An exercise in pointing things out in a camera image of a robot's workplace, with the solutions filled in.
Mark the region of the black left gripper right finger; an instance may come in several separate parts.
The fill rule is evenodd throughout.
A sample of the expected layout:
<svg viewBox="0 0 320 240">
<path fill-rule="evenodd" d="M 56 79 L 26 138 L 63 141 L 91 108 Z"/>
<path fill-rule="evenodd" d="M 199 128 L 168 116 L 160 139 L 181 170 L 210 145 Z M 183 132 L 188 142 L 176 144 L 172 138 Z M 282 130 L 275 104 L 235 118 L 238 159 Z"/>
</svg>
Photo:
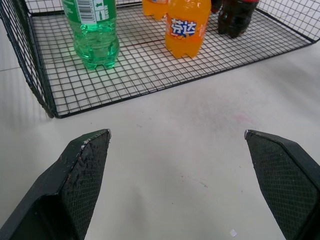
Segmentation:
<svg viewBox="0 0 320 240">
<path fill-rule="evenodd" d="M 296 142 L 244 133 L 260 191 L 287 240 L 320 238 L 320 166 Z"/>
</svg>

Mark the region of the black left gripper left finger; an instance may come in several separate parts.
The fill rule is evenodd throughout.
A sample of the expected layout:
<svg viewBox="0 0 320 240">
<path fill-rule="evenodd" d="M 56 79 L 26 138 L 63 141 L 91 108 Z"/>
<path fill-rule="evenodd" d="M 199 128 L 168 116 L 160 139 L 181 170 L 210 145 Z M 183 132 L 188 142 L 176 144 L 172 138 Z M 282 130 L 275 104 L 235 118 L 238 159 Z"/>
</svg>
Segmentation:
<svg viewBox="0 0 320 240">
<path fill-rule="evenodd" d="M 111 131 L 68 143 L 0 229 L 2 240 L 83 240 L 100 194 Z"/>
</svg>

